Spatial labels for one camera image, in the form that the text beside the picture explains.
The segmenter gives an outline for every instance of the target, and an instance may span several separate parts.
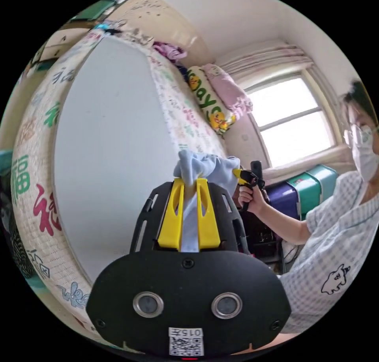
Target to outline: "window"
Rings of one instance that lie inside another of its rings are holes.
[[[252,116],[271,167],[282,166],[335,144],[322,107],[301,75],[246,90]]]

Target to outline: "glasses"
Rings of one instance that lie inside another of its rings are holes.
[[[351,130],[345,130],[343,137],[349,148],[355,144],[356,146],[364,145],[370,138],[370,136],[379,130],[379,127],[376,127],[374,130],[371,130],[369,127],[365,127],[364,130],[359,128],[356,124],[351,126]]]

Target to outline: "pink pillow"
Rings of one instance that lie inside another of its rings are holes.
[[[236,120],[252,111],[251,99],[236,85],[228,73],[212,63],[204,65],[203,69],[213,90],[223,101],[225,107],[235,115]]]

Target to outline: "screw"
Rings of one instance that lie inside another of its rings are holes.
[[[182,261],[182,266],[185,268],[185,269],[191,269],[192,267],[194,267],[195,263],[193,261],[193,259],[190,259],[190,258],[185,258],[183,261]]]
[[[280,320],[277,320],[277,321],[274,321],[271,326],[270,326],[270,330],[272,331],[276,331],[278,330],[279,328],[281,327],[281,321]]]
[[[105,322],[103,320],[97,319],[95,322],[98,328],[105,328]]]

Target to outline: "ceiling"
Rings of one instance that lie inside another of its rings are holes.
[[[279,35],[278,5],[283,4],[277,0],[165,1],[195,26],[216,58]]]

